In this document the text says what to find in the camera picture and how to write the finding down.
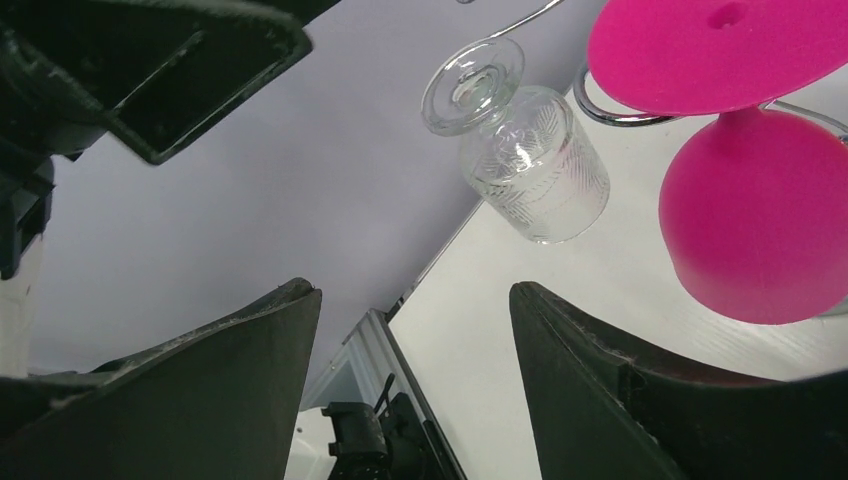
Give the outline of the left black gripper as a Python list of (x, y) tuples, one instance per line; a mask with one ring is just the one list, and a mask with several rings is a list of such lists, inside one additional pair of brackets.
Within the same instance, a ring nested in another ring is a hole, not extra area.
[(1, 275), (51, 215), (52, 159), (111, 134), (161, 165), (312, 50), (327, 1), (1, 5)]

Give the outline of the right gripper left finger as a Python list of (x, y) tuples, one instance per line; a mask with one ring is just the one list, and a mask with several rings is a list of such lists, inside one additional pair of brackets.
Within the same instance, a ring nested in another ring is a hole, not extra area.
[(1, 381), (5, 479), (280, 479), (322, 293), (295, 278), (89, 372)]

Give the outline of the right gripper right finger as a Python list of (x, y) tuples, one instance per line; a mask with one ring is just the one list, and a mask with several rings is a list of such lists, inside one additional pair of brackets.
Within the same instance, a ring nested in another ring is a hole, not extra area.
[(847, 375), (749, 376), (672, 353), (535, 282), (509, 292), (545, 479), (843, 479)]

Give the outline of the magenta wine glass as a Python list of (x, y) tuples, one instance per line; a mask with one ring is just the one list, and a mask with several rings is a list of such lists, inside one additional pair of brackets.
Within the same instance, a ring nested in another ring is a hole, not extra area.
[(662, 181), (661, 233), (683, 288), (726, 317), (779, 325), (847, 294), (847, 149), (767, 103), (847, 62), (843, 1), (606, 4), (588, 66), (618, 103), (707, 115)]

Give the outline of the clear patterned wine glass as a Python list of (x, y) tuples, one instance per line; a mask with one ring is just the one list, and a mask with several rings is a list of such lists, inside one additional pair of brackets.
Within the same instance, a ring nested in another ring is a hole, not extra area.
[(421, 103), (425, 126), (459, 140), (466, 182), (524, 238), (570, 240), (603, 213), (607, 170), (559, 92), (521, 83), (523, 50), (483, 39), (448, 58)]

